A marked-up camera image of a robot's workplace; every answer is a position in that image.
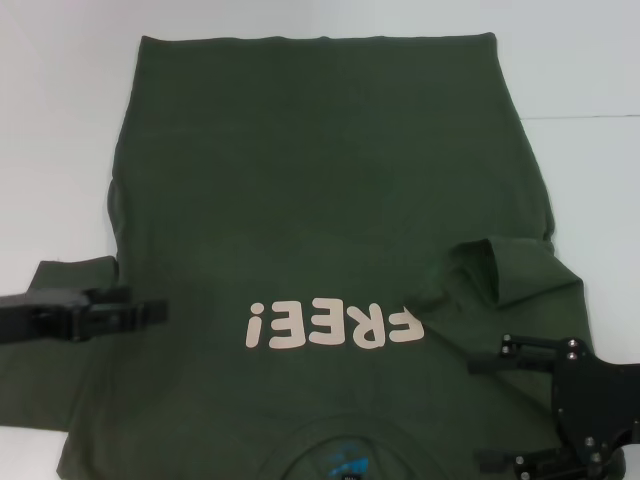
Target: t-shirt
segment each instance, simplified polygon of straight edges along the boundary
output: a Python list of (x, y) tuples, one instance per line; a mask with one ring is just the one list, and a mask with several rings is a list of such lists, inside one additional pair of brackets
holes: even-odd
[(144, 37), (109, 213), (170, 322), (93, 341), (63, 478), (453, 480), (558, 444), (548, 376), (465, 365), (589, 339), (493, 34)]

